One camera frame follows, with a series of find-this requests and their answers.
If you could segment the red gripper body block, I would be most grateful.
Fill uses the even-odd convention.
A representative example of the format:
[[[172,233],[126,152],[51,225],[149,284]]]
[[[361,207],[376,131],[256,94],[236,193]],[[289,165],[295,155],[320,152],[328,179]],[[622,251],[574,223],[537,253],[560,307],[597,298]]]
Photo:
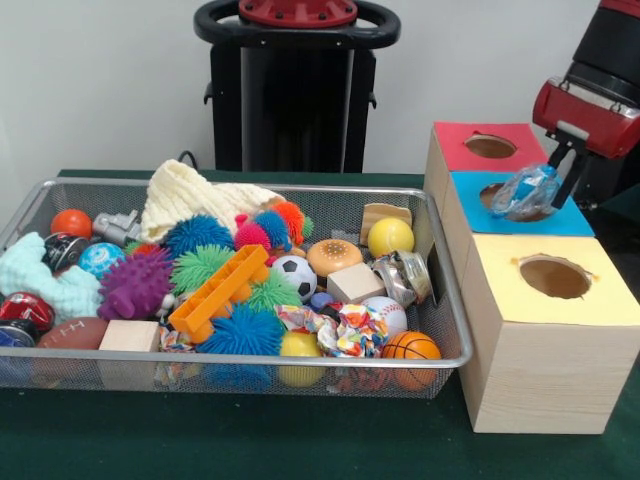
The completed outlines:
[[[639,142],[637,106],[559,77],[541,87],[532,119],[548,134],[563,134],[607,159],[626,156]]]

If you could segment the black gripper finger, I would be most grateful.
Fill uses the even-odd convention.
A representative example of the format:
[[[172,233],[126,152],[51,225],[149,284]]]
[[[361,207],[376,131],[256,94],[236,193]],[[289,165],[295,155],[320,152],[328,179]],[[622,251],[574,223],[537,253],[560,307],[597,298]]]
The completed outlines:
[[[564,161],[569,152],[573,149],[574,142],[571,140],[559,139],[556,148],[549,156],[547,165],[556,173],[559,172],[561,163]]]
[[[574,186],[580,179],[586,165],[590,160],[590,155],[584,152],[576,153],[576,156],[568,170],[562,184],[560,185],[554,199],[552,200],[552,207],[560,210],[566,203],[568,197],[572,193]]]

